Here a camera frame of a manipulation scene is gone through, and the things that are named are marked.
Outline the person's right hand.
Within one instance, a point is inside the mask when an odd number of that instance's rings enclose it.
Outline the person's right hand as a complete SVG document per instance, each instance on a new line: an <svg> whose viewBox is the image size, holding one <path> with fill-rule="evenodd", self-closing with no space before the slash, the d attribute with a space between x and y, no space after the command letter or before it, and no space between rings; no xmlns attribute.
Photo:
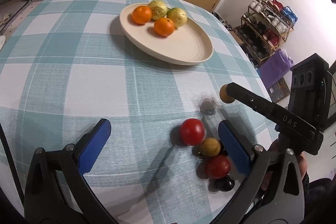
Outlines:
<svg viewBox="0 0 336 224"><path fill-rule="evenodd" d="M277 139L272 142L268 151L278 151L278 140ZM305 159L305 154L302 152L300 155L296 156L296 158L297 158L301 178L302 178L302 180L304 180L304 177L307 173L307 162L306 162L306 159ZM271 177L272 177L272 172L268 172L268 173L265 174L264 180L261 184L261 189L262 190L267 189L268 184L271 180Z"/></svg>

